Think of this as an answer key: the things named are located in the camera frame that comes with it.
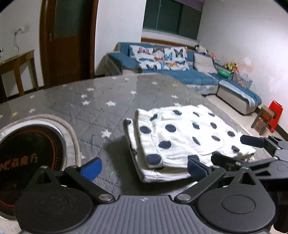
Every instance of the folded cloth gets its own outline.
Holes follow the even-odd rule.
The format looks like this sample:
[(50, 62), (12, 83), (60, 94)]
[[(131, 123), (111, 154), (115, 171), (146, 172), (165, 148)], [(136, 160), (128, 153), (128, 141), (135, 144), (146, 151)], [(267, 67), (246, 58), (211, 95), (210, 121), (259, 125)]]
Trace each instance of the folded cloth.
[(240, 142), (241, 133), (203, 105), (138, 109), (135, 121), (148, 168), (186, 169), (189, 157), (212, 166), (215, 151), (244, 160), (255, 153), (253, 147)]
[(132, 119), (127, 118), (123, 121), (123, 129), (129, 144), (133, 163), (142, 182), (168, 182), (190, 177), (187, 169), (184, 168), (161, 167), (150, 169), (144, 160), (136, 123)]

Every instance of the wooden table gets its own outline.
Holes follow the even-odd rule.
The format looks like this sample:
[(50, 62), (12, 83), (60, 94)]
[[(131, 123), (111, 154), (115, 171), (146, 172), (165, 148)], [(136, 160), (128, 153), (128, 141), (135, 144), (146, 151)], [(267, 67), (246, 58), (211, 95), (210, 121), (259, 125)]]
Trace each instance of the wooden table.
[(22, 80), (21, 80), (20, 66), (23, 65), (24, 63), (26, 63), (28, 60), (31, 61), (31, 67), (32, 67), (32, 73), (33, 73), (33, 80), (34, 80), (35, 88), (36, 88), (36, 90), (39, 90), (37, 75), (36, 75), (36, 70), (35, 70), (34, 50), (31, 50), (29, 52), (16, 55), (16, 56), (0, 63), (0, 92), (1, 92), (0, 93), (0, 99), (1, 99), (1, 97), (4, 98), (4, 96), (6, 96), (1, 75), (5, 74), (9, 71), (14, 71), (15, 80), (16, 80), (18, 91), (19, 91), (19, 95), (23, 96), (25, 94), (24, 89), (23, 89), (23, 85), (22, 85)]

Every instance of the wooden table leg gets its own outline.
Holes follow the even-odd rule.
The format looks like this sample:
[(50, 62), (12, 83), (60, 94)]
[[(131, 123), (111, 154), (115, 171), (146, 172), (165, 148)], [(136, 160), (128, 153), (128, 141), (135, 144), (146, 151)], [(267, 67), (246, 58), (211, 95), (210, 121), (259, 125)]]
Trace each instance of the wooden table leg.
[(24, 93), (24, 89), (22, 85), (20, 66), (19, 66), (18, 61), (14, 63), (14, 75), (15, 75), (15, 80), (16, 80), (19, 95), (23, 96), (25, 95), (25, 93)]
[(6, 101), (8, 101), (8, 99), (5, 93), (2, 76), (0, 75), (0, 104)]
[(32, 73), (33, 73), (33, 80), (34, 80), (35, 88), (38, 91), (39, 90), (39, 86), (38, 86), (38, 80), (37, 80), (37, 74), (36, 74), (34, 57), (31, 58), (31, 67), (32, 67)]

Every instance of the door frame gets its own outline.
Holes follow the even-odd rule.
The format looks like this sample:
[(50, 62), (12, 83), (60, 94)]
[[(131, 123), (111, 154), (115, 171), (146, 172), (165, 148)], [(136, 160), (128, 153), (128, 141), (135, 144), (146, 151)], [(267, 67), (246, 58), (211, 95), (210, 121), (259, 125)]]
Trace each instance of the door frame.
[[(99, 0), (93, 0), (92, 17), (90, 27), (90, 62), (89, 62), (89, 78), (95, 77), (95, 34), (96, 34), (96, 19)], [(39, 24), (39, 49), (40, 49), (40, 62), (42, 67), (42, 74), (44, 80), (44, 88), (50, 88), (50, 67), (48, 52), (46, 49), (47, 43), (49, 43), (49, 32), (47, 28), (48, 21), (48, 0), (42, 0), (40, 24)]]

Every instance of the black polka dot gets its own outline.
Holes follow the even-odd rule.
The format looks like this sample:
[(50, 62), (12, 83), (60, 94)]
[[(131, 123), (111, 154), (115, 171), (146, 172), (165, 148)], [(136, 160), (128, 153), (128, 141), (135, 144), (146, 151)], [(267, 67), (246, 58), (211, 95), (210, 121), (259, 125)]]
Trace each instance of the black polka dot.
[(140, 131), (141, 131), (142, 133), (150, 133), (150, 132), (151, 132), (151, 129), (148, 128), (148, 127), (146, 127), (146, 126), (142, 126), (142, 127), (140, 127)]
[(161, 162), (161, 157), (159, 154), (149, 154), (146, 156), (146, 158), (150, 165), (157, 165)]
[(192, 137), (193, 141), (197, 144), (200, 145), (199, 141), (196, 139), (196, 137)]
[(132, 148), (131, 144), (130, 144), (130, 149), (131, 149), (131, 152), (133, 153), (133, 156), (135, 157), (137, 155), (137, 151), (136, 151), (136, 149)]
[(167, 125), (165, 126), (165, 128), (166, 128), (166, 130), (167, 130), (168, 132), (171, 132), (171, 133), (173, 133), (173, 132), (176, 131), (175, 126), (172, 125), (172, 124), (167, 124)]
[(178, 110), (173, 110), (173, 112), (176, 114), (176, 115), (182, 115), (182, 113)]
[(235, 133), (234, 132), (229, 131), (229, 132), (227, 132), (227, 134), (228, 134), (228, 136), (235, 137)]
[(234, 152), (239, 152), (239, 151), (240, 151), (236, 146), (232, 146), (231, 149), (232, 149)]
[(200, 127), (199, 127), (199, 125), (197, 124), (197, 123), (192, 123), (193, 124), (193, 127), (195, 128), (195, 129), (200, 129)]
[(155, 114), (155, 115), (153, 115), (153, 117), (150, 118), (150, 121), (152, 121), (152, 120), (154, 120), (154, 119), (157, 119), (157, 118), (158, 118), (158, 115)]
[(194, 155), (188, 155), (188, 160), (191, 159), (191, 158), (194, 158), (194, 159), (199, 161), (199, 157), (197, 155), (195, 155), (195, 154)]
[(158, 145), (162, 149), (169, 149), (171, 147), (170, 141), (161, 141)]
[(193, 112), (193, 114), (194, 114), (194, 115), (197, 115), (198, 117), (200, 117), (200, 116), (199, 116), (199, 114), (198, 114), (198, 113), (196, 113), (196, 112)]
[(211, 124), (211, 126), (212, 126), (212, 128), (214, 128), (214, 129), (216, 129), (217, 128), (217, 125), (216, 124), (214, 124), (214, 123), (210, 123)]
[(131, 124), (131, 120), (125, 119), (125, 123), (126, 123), (126, 125), (129, 125), (129, 124)]
[(219, 139), (218, 137), (216, 137), (216, 136), (212, 136), (212, 138), (213, 138), (214, 140), (216, 140), (216, 141), (220, 141), (220, 139)]
[(164, 169), (164, 167), (155, 168), (155, 170), (157, 170), (157, 171), (161, 171), (161, 170), (163, 170), (163, 169)]

